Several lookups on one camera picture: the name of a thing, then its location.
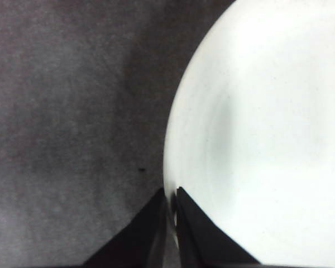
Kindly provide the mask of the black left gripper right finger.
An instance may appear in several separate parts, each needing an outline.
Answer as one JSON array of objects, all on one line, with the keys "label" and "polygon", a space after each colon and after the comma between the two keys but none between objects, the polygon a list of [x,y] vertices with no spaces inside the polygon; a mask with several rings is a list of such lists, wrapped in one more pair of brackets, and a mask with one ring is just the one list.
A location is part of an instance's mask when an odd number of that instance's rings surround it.
[{"label": "black left gripper right finger", "polygon": [[179,187],[176,191],[176,234],[183,265],[259,265],[260,262],[221,231]]}]

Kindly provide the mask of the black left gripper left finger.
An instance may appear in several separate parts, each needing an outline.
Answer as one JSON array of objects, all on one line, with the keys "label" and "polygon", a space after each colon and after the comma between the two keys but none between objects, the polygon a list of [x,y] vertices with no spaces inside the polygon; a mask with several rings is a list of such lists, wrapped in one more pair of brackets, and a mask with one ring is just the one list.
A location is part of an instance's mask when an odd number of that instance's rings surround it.
[{"label": "black left gripper left finger", "polygon": [[162,265],[166,226],[166,198],[160,188],[132,221],[84,265]]}]

